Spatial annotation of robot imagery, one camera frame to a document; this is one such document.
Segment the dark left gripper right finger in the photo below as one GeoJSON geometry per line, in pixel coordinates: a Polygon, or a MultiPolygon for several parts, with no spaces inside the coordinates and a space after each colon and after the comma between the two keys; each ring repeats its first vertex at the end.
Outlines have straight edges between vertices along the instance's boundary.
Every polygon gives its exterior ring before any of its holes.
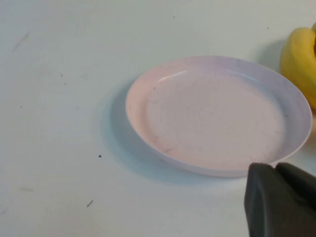
{"type": "Polygon", "coordinates": [[[316,177],[285,162],[276,165],[277,172],[308,206],[316,209],[316,177]]]}

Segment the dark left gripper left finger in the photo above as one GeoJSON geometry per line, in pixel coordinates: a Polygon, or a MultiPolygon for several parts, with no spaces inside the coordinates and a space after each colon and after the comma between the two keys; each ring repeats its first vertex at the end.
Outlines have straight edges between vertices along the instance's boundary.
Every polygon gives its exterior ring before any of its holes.
{"type": "Polygon", "coordinates": [[[251,237],[316,235],[316,210],[294,192],[276,167],[268,164],[249,166],[244,210],[251,237]]]}

